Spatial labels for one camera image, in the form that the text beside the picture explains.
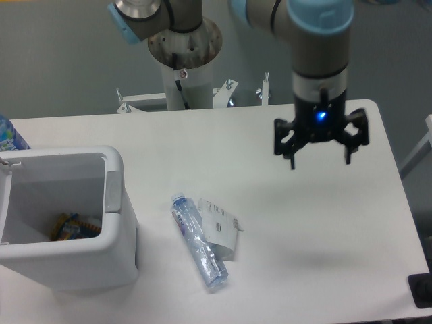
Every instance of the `bottle cap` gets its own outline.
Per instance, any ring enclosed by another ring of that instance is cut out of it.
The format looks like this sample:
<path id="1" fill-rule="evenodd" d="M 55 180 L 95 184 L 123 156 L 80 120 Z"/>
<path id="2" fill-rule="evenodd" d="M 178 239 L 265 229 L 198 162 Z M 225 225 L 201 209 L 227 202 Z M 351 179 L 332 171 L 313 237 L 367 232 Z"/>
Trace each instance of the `bottle cap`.
<path id="1" fill-rule="evenodd" d="M 174 194 L 173 196 L 171 196 L 171 199 L 173 201 L 173 204 L 176 203 L 177 200 L 184 198 L 184 194 L 183 192 L 179 192 L 178 194 Z"/>

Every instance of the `metal bracket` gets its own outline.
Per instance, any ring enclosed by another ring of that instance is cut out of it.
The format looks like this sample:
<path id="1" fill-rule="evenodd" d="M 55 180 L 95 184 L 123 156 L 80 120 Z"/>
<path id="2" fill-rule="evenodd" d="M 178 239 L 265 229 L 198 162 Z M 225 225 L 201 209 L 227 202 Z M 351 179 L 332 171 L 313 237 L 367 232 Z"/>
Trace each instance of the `metal bracket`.
<path id="1" fill-rule="evenodd" d="M 261 101 L 262 106 L 269 105 L 269 72 L 265 72 L 265 77 L 263 81 L 263 100 Z"/>
<path id="2" fill-rule="evenodd" d="M 426 155 L 432 150 L 432 115 L 426 118 L 426 124 L 429 131 L 411 150 L 408 156 L 403 160 L 399 168 L 399 175 L 404 179 Z"/>
<path id="3" fill-rule="evenodd" d="M 238 82 L 228 79 L 221 88 L 213 89 L 213 108 L 226 108 L 237 86 Z M 151 111 L 154 110 L 150 108 L 151 106 L 164 105 L 167 103 L 167 97 L 165 93 L 142 94 L 138 96 L 123 97 L 119 88 L 117 88 L 116 91 L 120 104 L 117 113 L 144 113 L 146 111 L 139 110 L 135 107 L 148 107 L 148 110 Z"/>

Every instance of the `black cable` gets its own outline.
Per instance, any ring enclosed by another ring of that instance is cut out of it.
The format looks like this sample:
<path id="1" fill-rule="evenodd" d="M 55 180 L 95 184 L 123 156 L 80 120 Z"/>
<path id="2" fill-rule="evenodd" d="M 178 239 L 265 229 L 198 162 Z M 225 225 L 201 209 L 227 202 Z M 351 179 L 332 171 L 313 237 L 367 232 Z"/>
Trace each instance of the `black cable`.
<path id="1" fill-rule="evenodd" d="M 171 2 L 169 2 L 169 0 L 163 0 L 163 2 L 168 11 L 169 25 L 174 26 L 174 24 L 176 23 L 176 19 L 174 18 L 174 11 L 173 11 L 173 7 L 171 6 Z"/>
<path id="2" fill-rule="evenodd" d="M 173 71 L 177 70 L 177 59 L 178 59 L 177 54 L 173 53 Z M 180 92 L 180 96 L 182 97 L 184 109 L 189 110 L 190 106 L 189 106 L 189 103 L 184 96 L 183 88 L 182 88 L 182 84 L 180 83 L 180 80 L 176 80 L 175 85 L 177 86 L 177 90 Z"/>
<path id="3" fill-rule="evenodd" d="M 271 11 L 271 18 L 270 18 L 270 27 L 271 32 L 275 34 L 275 18 L 276 18 L 276 12 L 277 8 L 279 8 L 279 5 L 281 4 L 281 0 L 276 0 L 275 5 L 273 6 L 273 10 Z"/>

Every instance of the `plastic bottle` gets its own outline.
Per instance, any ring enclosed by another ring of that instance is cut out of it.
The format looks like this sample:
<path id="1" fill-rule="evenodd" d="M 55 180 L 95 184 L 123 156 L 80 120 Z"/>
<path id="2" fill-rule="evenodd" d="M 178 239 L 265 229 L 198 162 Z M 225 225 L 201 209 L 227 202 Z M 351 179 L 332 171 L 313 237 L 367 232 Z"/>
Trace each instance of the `plastic bottle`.
<path id="1" fill-rule="evenodd" d="M 29 148 L 11 121 L 0 115 L 0 151 L 28 150 Z"/>
<path id="2" fill-rule="evenodd" d="M 212 251 L 214 244 L 205 240 L 201 224 L 203 219 L 190 198 L 182 193 L 172 196 L 171 212 L 182 231 L 184 240 L 193 256 L 207 287 L 215 287 L 228 278 L 228 271 L 222 260 L 217 260 Z"/>

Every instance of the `light blue robot joint cap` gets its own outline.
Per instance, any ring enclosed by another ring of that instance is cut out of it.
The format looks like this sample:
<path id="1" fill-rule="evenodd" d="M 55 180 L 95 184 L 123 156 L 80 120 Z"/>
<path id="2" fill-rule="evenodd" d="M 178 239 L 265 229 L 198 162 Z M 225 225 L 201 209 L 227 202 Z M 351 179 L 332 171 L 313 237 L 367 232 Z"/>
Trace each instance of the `light blue robot joint cap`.
<path id="1" fill-rule="evenodd" d="M 117 26 L 118 30 L 121 32 L 123 38 L 128 42 L 128 44 L 136 44 L 140 42 L 140 39 L 135 35 L 135 33 L 130 29 L 128 24 L 123 20 L 122 15 L 117 11 L 113 3 L 108 5 L 108 11 L 113 18 L 114 24 Z"/>
<path id="2" fill-rule="evenodd" d="M 231 0 L 232 11 L 245 23 L 249 25 L 246 3 L 248 0 Z"/>
<path id="3" fill-rule="evenodd" d="M 331 36 L 346 30 L 354 17 L 352 0 L 286 0 L 288 15 L 301 29 Z"/>

